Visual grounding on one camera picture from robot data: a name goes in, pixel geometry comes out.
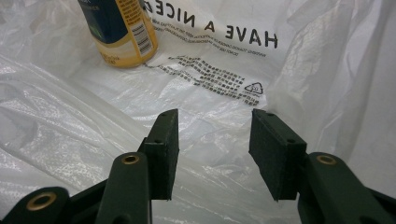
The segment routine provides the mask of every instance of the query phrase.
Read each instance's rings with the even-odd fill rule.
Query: rubber jaw pad
[[[158,116],[138,151],[148,157],[151,199],[171,200],[179,152],[177,109]]]
[[[274,200],[295,200],[306,142],[278,116],[259,109],[252,114],[249,154]]]

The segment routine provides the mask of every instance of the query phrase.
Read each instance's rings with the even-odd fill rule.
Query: plastic bag
[[[59,125],[50,126],[53,133],[91,120],[73,133],[62,133],[58,145],[47,139],[46,156],[60,146],[112,152],[90,161],[97,173],[57,170],[75,178],[66,186],[50,176],[57,167],[51,160],[26,163],[21,158],[29,151],[11,157],[22,147],[2,147],[1,163],[22,167],[0,170],[1,181],[6,180],[0,190],[6,202],[1,204],[2,216],[38,187],[60,185],[75,193],[106,178],[115,154],[136,150],[156,116],[175,107],[180,132],[177,179],[172,202],[154,202],[154,223],[299,223],[296,203],[273,202],[248,155],[253,107],[277,113],[308,142],[308,151],[341,156],[365,185],[395,197],[393,3],[156,0],[145,1],[145,6],[157,30],[158,52],[143,66],[115,69],[97,52],[77,1],[0,3],[5,83],[17,67],[19,82],[36,79],[33,90],[45,90],[37,91],[37,98],[67,111],[69,125],[62,114],[55,122]],[[46,89],[48,82],[53,88]],[[25,86],[13,90],[24,92]],[[5,96],[5,102],[12,99]],[[24,97],[19,93],[14,98]],[[47,115],[47,109],[37,110],[29,122],[50,122]],[[8,117],[18,118],[12,113]],[[7,119],[1,120],[2,126],[11,125]],[[32,135],[29,129],[19,130]],[[84,134],[95,144],[84,139],[71,146],[70,139]],[[2,144],[19,135],[2,131]],[[66,163],[73,162],[86,163],[75,157]],[[22,169],[33,172],[32,166],[44,167],[44,173],[26,173],[40,176],[35,180],[20,175]],[[81,182],[92,174],[97,176],[91,182]]]

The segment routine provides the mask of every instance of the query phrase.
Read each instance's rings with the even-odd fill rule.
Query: recycling symbol
[[[258,94],[263,94],[262,84],[260,82],[253,83],[245,87],[245,91],[251,91]]]

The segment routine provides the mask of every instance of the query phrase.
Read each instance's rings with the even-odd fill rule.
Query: bottle
[[[108,64],[135,67],[158,48],[154,27],[139,0],[78,0],[93,40]]]

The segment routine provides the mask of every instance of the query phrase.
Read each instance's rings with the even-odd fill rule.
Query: bottle label
[[[157,48],[155,32],[137,0],[78,0],[104,60],[114,66],[136,66]]]

